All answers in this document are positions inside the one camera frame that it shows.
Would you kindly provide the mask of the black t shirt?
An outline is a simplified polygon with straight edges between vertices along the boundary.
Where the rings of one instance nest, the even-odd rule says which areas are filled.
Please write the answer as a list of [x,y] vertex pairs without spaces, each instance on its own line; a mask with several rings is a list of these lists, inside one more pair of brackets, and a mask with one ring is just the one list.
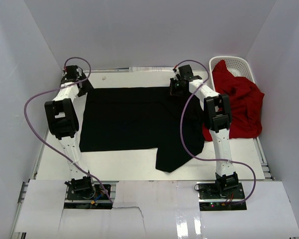
[[[171,96],[169,87],[104,88],[88,92],[80,134],[82,152],[156,148],[157,170],[173,172],[190,156],[180,139],[180,118],[191,94]],[[193,97],[183,120],[189,151],[203,151],[203,111]]]

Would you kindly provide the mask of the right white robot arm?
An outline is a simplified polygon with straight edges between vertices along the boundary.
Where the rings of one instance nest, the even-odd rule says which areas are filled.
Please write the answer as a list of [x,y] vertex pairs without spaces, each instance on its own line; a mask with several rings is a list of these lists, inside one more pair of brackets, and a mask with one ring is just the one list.
[[216,156],[214,159],[216,162],[216,180],[212,190],[218,197],[228,198],[239,185],[229,144],[232,123],[229,96],[220,94],[207,86],[200,76],[194,75],[190,65],[175,66],[173,72],[174,77],[170,79],[170,94],[172,96],[184,96],[186,93],[191,93],[180,118],[179,130],[182,146],[190,156],[198,159],[186,147],[183,137],[183,120],[186,108],[190,100],[196,97],[200,101],[200,107],[203,111],[203,124],[210,132]]

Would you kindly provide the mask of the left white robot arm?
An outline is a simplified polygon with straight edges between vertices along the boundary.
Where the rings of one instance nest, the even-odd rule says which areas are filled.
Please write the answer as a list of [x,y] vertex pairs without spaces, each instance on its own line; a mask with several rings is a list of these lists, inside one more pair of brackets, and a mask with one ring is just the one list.
[[84,176],[76,168],[86,170],[86,164],[81,161],[79,148],[79,120],[75,112],[73,101],[76,97],[85,95],[92,88],[87,80],[78,83],[86,78],[83,69],[77,65],[64,67],[60,87],[56,97],[44,104],[49,131],[56,137],[62,146],[63,153],[71,160],[68,161],[70,181],[66,182],[73,194],[89,200],[95,195],[95,186],[91,177]]

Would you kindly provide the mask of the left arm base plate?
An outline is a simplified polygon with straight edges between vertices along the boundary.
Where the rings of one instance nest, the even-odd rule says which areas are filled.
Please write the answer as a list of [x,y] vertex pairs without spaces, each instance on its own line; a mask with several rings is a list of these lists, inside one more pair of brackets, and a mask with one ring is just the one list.
[[78,210],[110,210],[112,203],[109,201],[105,190],[100,184],[94,184],[94,189],[75,192],[67,186],[64,209]]

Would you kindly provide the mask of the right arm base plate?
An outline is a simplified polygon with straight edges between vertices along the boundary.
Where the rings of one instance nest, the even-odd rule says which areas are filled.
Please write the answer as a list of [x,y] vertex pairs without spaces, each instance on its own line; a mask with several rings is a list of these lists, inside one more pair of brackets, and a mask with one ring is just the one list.
[[242,183],[225,194],[218,193],[214,183],[197,183],[194,190],[198,193],[201,212],[247,210],[245,202],[238,204],[245,199]]

